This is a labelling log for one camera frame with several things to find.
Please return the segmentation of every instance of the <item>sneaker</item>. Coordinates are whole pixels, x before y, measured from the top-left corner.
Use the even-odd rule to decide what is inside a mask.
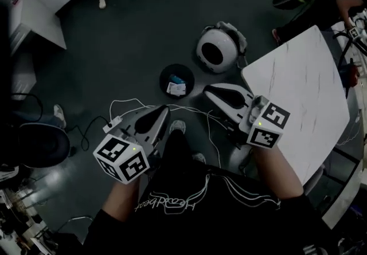
[[[58,104],[55,104],[53,106],[53,115],[62,121],[62,129],[67,127],[67,121],[65,120],[64,111]]]
[[[206,164],[205,156],[200,152],[193,154],[193,159],[196,161],[203,162],[203,164]]]
[[[275,39],[275,41],[276,41],[277,45],[278,45],[278,46],[281,46],[283,43],[282,43],[282,41],[281,41],[280,37],[278,36],[278,33],[277,33],[276,29],[273,29],[273,30],[271,31],[271,34],[273,35],[273,38]]]
[[[185,134],[186,123],[183,120],[174,120],[170,126],[170,133],[172,133],[174,130],[180,130]]]

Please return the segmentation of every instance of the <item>marble table top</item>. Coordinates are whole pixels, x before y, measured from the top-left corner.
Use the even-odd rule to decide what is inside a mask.
[[[254,95],[291,113],[278,143],[302,184],[325,161],[349,122],[333,56],[316,26],[242,70]]]

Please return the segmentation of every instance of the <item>floor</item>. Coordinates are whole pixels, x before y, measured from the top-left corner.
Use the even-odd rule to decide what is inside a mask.
[[[68,127],[83,130],[97,115],[108,117],[114,99],[139,98],[145,104],[173,103],[159,89],[159,74],[164,67],[180,63],[196,78],[194,91],[177,104],[211,109],[201,96],[207,84],[230,81],[241,84],[237,69],[214,75],[195,59],[194,49],[206,25],[225,21],[237,27],[248,40],[247,60],[253,62],[276,45],[271,29],[288,22],[296,11],[272,7],[272,0],[106,0],[107,8],[98,9],[97,0],[73,0],[59,13],[68,49],[61,50],[40,38],[33,40],[37,84],[32,90],[42,100],[45,111],[53,104],[64,108]],[[113,115],[137,107],[136,103],[116,104]],[[33,111],[30,99],[23,109]],[[206,118],[191,112],[173,112],[172,119],[184,119],[193,150],[201,151],[208,163],[218,164],[215,149],[207,137]],[[29,203],[42,202],[37,211],[51,229],[70,217],[94,216],[106,199],[113,180],[102,172],[92,150],[102,140],[103,122],[92,125],[88,139],[91,149],[80,148],[81,136],[69,134],[77,154],[53,168],[37,170],[34,194]],[[221,162],[241,157],[212,125],[214,142],[220,148]],[[66,232],[85,238],[89,221],[75,221]]]

